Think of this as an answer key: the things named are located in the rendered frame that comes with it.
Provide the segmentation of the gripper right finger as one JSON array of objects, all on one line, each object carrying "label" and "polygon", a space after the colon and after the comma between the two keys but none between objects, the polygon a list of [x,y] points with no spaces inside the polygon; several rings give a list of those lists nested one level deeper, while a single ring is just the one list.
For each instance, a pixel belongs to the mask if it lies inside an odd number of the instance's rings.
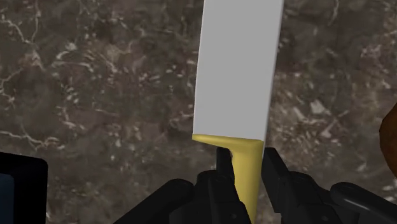
[{"label": "gripper right finger", "polygon": [[264,149],[261,177],[281,224],[397,224],[396,204],[353,183],[321,188],[289,171],[274,148]]}]

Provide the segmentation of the black tablet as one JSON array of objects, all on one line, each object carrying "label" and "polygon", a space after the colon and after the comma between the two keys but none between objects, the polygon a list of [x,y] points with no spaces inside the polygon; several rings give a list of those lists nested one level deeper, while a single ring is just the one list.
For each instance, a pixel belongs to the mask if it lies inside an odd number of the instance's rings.
[{"label": "black tablet", "polygon": [[0,224],[46,224],[48,164],[0,152]]}]

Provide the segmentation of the yellow handled knife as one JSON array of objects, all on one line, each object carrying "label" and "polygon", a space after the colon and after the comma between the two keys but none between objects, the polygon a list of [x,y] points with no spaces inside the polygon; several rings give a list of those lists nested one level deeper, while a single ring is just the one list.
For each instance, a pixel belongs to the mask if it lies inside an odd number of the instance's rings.
[{"label": "yellow handled knife", "polygon": [[232,152],[235,187],[256,218],[284,0],[204,0],[192,138]]}]

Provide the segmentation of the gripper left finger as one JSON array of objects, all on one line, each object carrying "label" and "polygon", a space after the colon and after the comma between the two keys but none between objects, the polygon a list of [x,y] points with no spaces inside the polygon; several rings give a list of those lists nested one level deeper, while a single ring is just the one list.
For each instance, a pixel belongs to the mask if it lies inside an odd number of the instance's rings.
[{"label": "gripper left finger", "polygon": [[216,149],[216,169],[199,173],[195,184],[172,179],[113,224],[251,224],[229,149]]}]

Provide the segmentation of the brown round object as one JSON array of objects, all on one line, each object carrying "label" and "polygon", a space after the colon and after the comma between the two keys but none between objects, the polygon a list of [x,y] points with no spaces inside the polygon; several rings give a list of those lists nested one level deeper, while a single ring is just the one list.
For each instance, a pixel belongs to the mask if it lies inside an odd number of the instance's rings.
[{"label": "brown round object", "polygon": [[386,163],[397,178],[397,103],[382,120],[379,141]]}]

